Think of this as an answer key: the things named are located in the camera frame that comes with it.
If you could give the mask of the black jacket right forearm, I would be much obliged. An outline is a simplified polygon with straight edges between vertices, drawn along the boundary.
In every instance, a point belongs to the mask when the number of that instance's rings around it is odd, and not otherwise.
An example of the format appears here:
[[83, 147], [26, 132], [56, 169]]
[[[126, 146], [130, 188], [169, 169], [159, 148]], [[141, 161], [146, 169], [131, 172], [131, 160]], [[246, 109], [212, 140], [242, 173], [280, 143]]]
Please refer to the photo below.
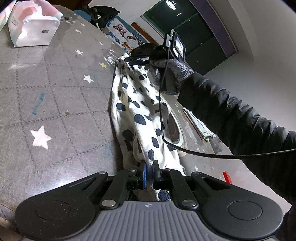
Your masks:
[[261, 182], [295, 203], [295, 132], [277, 126], [212, 80], [194, 73], [178, 102], [201, 120]]

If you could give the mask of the grey knit gloved right hand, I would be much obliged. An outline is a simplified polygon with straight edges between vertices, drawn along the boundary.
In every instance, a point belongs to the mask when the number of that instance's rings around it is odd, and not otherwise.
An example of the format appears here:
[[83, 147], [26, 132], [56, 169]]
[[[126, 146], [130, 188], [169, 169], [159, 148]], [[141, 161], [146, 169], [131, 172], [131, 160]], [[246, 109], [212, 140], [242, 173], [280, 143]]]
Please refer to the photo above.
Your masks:
[[165, 69], [166, 65], [168, 66], [168, 69], [170, 69], [174, 74], [174, 85], [176, 87], [177, 93], [180, 93], [182, 85], [194, 74], [194, 71], [187, 67], [187, 65], [184, 63], [181, 63], [175, 59], [170, 59], [168, 64], [165, 59], [156, 61], [151, 60], [147, 68], [154, 79], [154, 84], [158, 87], [160, 87], [162, 80], [160, 70]]

